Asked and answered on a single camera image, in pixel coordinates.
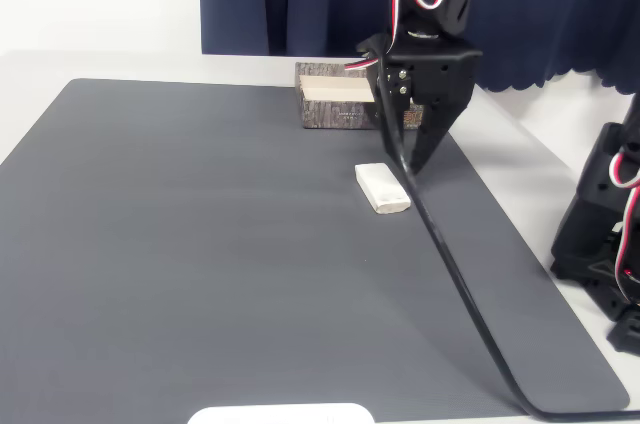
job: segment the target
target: white eraser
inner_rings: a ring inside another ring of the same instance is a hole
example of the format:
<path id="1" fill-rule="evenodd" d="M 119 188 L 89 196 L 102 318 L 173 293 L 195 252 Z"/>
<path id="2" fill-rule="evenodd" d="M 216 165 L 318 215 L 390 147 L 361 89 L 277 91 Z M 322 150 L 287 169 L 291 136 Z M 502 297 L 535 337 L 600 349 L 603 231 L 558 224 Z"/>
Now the white eraser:
<path id="1" fill-rule="evenodd" d="M 209 407 L 188 424 L 375 424 L 358 404 Z"/>
<path id="2" fill-rule="evenodd" d="M 358 164 L 356 179 L 378 214 L 402 212 L 411 206 L 411 199 L 389 167 L 382 163 Z"/>

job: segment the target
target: white table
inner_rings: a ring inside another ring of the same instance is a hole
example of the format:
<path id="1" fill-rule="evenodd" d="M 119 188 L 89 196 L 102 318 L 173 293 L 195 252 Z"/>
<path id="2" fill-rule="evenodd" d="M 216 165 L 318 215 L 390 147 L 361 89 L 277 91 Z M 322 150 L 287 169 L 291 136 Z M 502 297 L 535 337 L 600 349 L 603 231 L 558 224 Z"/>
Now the white table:
<path id="1" fill-rule="evenodd" d="M 71 80 L 77 78 L 294 86 L 296 61 L 340 59 L 19 51 L 0 56 L 0 162 Z M 479 88 L 451 134 L 546 269 L 575 191 L 574 174 Z M 582 288 L 555 281 L 640 408 L 640 358 L 606 340 L 612 323 Z M 519 423 L 530 418 L 466 419 Z"/>

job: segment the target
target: gray table mat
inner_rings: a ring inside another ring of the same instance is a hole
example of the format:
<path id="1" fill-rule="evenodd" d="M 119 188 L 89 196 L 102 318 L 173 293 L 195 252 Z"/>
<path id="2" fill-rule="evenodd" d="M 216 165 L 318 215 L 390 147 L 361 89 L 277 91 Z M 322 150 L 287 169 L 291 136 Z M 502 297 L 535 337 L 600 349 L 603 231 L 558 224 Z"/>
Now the gray table mat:
<path id="1" fill-rule="evenodd" d="M 0 422 L 520 414 L 415 210 L 378 216 L 359 189 L 381 160 L 375 131 L 302 129 L 293 89 L 70 83 L 0 166 Z M 451 139 L 421 180 L 531 399 L 625 406 Z"/>

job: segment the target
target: blue curtain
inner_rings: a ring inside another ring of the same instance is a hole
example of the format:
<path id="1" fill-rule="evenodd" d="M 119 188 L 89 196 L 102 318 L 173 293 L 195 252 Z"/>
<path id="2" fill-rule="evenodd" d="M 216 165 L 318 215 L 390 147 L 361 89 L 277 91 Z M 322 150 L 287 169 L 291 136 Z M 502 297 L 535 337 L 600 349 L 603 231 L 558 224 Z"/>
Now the blue curtain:
<path id="1" fill-rule="evenodd" d="M 204 53 L 290 56 L 355 56 L 389 20 L 388 0 L 201 0 L 201 16 Z M 640 0 L 473 0 L 465 37 L 493 91 L 570 69 L 640 90 Z"/>

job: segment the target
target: black cable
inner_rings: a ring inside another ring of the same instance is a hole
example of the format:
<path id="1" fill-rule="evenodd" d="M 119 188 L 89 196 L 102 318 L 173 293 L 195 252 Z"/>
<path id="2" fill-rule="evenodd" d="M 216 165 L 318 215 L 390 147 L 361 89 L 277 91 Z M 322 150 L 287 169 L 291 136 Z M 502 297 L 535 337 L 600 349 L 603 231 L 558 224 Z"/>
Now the black cable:
<path id="1" fill-rule="evenodd" d="M 407 193 L 413 200 L 413 203 L 418 210 L 418 214 L 420 214 L 420 217 L 422 218 L 425 226 L 427 226 L 427 230 L 429 231 L 429 234 L 431 235 L 431 238 L 436 245 L 436 249 L 438 249 L 438 253 L 444 261 L 444 264 L 447 267 L 447 271 L 449 271 L 449 275 L 451 276 L 451 279 L 453 280 L 453 283 L 455 284 L 456 289 L 458 290 L 458 293 L 460 294 L 460 297 L 462 298 L 462 301 L 467 308 L 467 312 L 469 313 L 469 316 L 471 316 L 471 319 L 473 320 L 473 323 L 476 326 L 480 337 L 482 337 L 484 345 L 487 347 L 487 350 L 489 351 L 489 354 L 491 354 L 493 361 L 496 363 L 496 366 L 498 366 L 498 370 L 500 371 L 502 378 L 507 383 L 509 390 L 513 393 L 520 407 L 522 407 L 522 409 L 529 415 L 537 419 L 549 422 L 592 422 L 640 419 L 640 410 L 603 412 L 543 411 L 542 409 L 537 408 L 524 394 L 524 392 L 518 385 L 513 372 L 511 372 L 509 364 L 507 364 L 507 361 L 502 355 L 502 352 L 500 352 L 498 343 L 493 338 L 493 335 L 491 334 L 487 323 L 482 317 L 482 313 L 478 309 L 476 302 L 471 296 L 471 292 L 467 287 L 467 283 L 465 282 L 464 277 L 462 277 L 462 273 L 460 272 L 458 264 L 453 258 L 451 251 L 449 250 L 449 246 L 442 236 L 442 232 L 434 222 L 431 214 L 429 213 L 429 210 L 420 198 L 420 193 L 418 192 L 418 187 L 413 178 L 413 174 L 404 157 L 404 146 L 402 144 L 400 128 L 398 127 L 398 120 L 389 99 L 390 91 L 387 87 L 387 80 L 384 79 L 384 76 L 387 75 L 386 59 L 384 54 L 382 54 L 378 60 L 378 67 L 378 86 L 380 87 L 382 107 L 384 109 L 384 114 L 386 117 L 386 119 L 383 119 L 382 121 L 384 122 L 383 125 L 386 125 L 387 127 L 391 148 L 395 154 L 395 156 L 392 157 L 395 158 L 395 162 L 400 169 L 402 177 L 405 180 Z"/>

